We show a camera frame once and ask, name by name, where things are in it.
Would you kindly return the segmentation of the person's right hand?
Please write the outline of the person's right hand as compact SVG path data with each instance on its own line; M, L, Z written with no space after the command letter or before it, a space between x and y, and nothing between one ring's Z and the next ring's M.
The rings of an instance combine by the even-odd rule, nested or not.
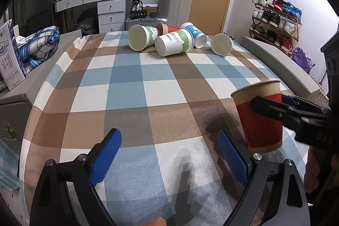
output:
M320 173L320 165L315 157L314 148L312 146L308 149L306 172L304 174L304 188L306 192L311 193L318 188L319 180L318 175Z

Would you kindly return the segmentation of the person's left hand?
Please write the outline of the person's left hand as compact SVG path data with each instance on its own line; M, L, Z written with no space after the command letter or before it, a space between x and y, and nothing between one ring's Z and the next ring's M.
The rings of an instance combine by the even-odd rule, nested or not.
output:
M166 226L167 222L162 217L155 217L154 219L151 219L147 223L144 223L142 226Z

